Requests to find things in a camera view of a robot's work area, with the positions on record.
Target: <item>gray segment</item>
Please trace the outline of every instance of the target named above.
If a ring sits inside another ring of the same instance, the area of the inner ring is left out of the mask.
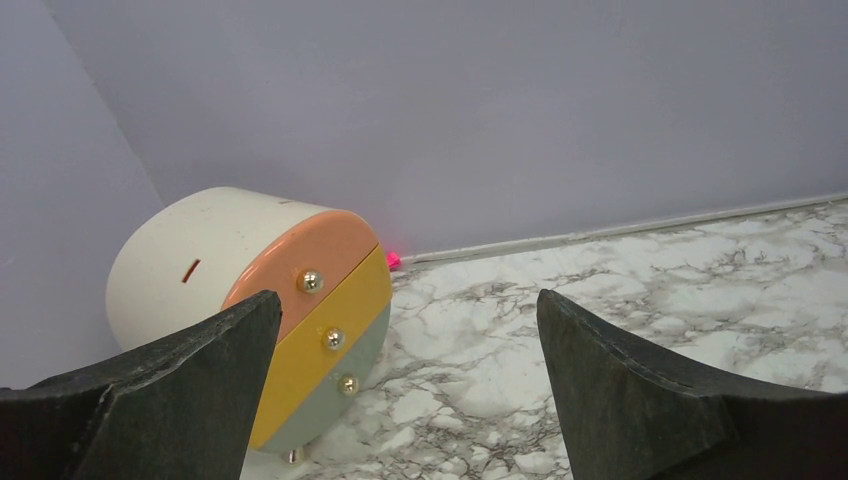
[[[339,391],[339,379],[342,375],[351,374],[360,382],[365,381],[383,348],[390,311],[391,304],[386,305],[347,354],[259,451],[280,454],[294,450],[311,442],[336,423],[356,398],[347,397]]]

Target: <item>pink object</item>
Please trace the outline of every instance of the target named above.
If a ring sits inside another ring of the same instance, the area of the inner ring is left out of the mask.
[[[400,268],[400,255],[397,252],[389,252],[386,254],[386,263],[389,264],[389,271],[394,272]]]

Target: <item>baseboard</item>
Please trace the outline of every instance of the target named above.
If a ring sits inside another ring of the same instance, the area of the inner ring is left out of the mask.
[[[755,207],[737,208],[713,213],[688,215],[684,217],[670,218],[666,220],[645,222],[636,225],[612,227],[602,230],[596,230],[593,232],[569,233],[565,235],[555,235],[552,237],[527,238],[523,240],[514,240],[509,242],[491,243],[488,245],[459,248],[456,250],[422,253],[419,255],[403,257],[401,259],[403,265],[402,270],[410,270],[425,266],[432,266],[434,264],[439,263],[458,262],[475,258],[508,255],[510,253],[544,250],[547,248],[554,248],[563,245],[587,242],[599,238],[629,235],[633,233],[646,232],[651,230],[681,228],[697,225],[700,223],[727,220],[730,218],[746,217],[750,215],[761,215],[765,213],[787,210],[797,210],[801,208],[808,208],[814,205],[842,202],[845,200],[848,200],[848,193],[825,195],[820,197],[811,197],[785,202],[774,202]]]

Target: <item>metal foot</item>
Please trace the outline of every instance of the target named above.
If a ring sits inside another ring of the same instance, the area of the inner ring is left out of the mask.
[[[303,452],[303,447],[297,447],[283,454],[283,458],[289,465],[300,465],[303,463],[304,458],[306,458],[306,454]]]

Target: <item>gold knob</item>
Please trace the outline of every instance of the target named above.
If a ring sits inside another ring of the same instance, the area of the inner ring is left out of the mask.
[[[339,391],[346,397],[352,397],[359,392],[359,379],[353,375],[343,375],[339,379]]]
[[[314,270],[307,270],[300,275],[297,288],[303,293],[314,294],[324,288],[324,277]]]
[[[330,350],[339,350],[344,346],[345,334],[341,329],[331,328],[324,334],[324,346]]]

